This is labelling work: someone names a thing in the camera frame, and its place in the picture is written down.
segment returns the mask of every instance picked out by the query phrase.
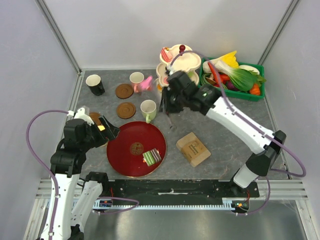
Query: round wooden coaster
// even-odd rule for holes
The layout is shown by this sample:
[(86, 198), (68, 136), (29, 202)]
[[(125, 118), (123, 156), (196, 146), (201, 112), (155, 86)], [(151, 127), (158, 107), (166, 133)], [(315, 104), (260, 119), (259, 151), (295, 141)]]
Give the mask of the round wooden coaster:
[(121, 119), (129, 119), (136, 113), (136, 106), (132, 102), (121, 103), (116, 108), (116, 114)]
[(99, 120), (99, 117), (101, 116), (100, 113), (90, 112), (89, 116), (95, 124), (97, 124), (98, 126), (101, 125), (101, 121)]
[(123, 83), (116, 87), (115, 95), (120, 99), (127, 99), (134, 94), (134, 89), (130, 84)]

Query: black cup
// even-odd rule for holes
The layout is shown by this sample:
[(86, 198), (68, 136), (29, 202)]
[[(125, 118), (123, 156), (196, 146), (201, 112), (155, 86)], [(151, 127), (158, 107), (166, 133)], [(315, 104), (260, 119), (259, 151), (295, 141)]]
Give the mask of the black cup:
[(85, 83), (90, 88), (91, 92), (96, 96), (100, 96), (105, 92), (101, 77), (99, 75), (93, 74), (88, 76), (85, 80)]

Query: white cup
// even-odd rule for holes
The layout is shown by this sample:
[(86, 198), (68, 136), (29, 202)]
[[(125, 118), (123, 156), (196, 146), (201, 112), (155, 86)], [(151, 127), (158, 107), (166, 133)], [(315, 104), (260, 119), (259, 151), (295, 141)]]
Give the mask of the white cup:
[(141, 103), (140, 109), (145, 122), (149, 124), (157, 115), (157, 104), (152, 100), (145, 100)]
[(90, 75), (86, 78), (85, 83), (89, 87), (94, 87), (101, 82), (101, 77), (97, 74)]
[(139, 84), (145, 79), (145, 76), (141, 72), (136, 71), (130, 75), (129, 79), (132, 84), (134, 92), (138, 93)]

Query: green crate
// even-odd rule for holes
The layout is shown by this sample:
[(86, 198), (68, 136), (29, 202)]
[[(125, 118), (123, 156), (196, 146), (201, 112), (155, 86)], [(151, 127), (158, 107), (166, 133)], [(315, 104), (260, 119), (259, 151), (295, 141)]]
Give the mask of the green crate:
[[(202, 58), (202, 61), (201, 61), (201, 68), (200, 68), (200, 73), (199, 73), (199, 79), (201, 79), (202, 75), (205, 73), (204, 70), (203, 70), (203, 63), (205, 62), (206, 60), (204, 58)], [(238, 62), (239, 65), (250, 65), (252, 67), (255, 67), (256, 69), (259, 70), (260, 72), (260, 75), (262, 77), (264, 77), (265, 75), (265, 68), (264, 66), (261, 66), (261, 65), (256, 65), (256, 64), (250, 64), (250, 63), (244, 63), (244, 62)], [(228, 90), (228, 89), (225, 89), (225, 94), (230, 97), (230, 98), (237, 98), (237, 99), (244, 99), (244, 100), (249, 100), (249, 101), (252, 101), (252, 102), (257, 102), (259, 101), (260, 99), (263, 99), (265, 97), (265, 83), (263, 82), (261, 84), (261, 87), (260, 87), (260, 92), (261, 92), (261, 95), (260, 96), (257, 96), (257, 95), (252, 95), (250, 93), (245, 93), (245, 92), (238, 92), (238, 91), (231, 91), (231, 90)]]

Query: green-handled mug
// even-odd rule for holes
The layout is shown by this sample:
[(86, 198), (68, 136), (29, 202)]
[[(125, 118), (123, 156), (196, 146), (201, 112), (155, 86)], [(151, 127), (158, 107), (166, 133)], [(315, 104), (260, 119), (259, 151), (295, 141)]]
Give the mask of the green-handled mug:
[(157, 115), (157, 104), (152, 100), (145, 100), (141, 103), (140, 109), (145, 122), (149, 124)]

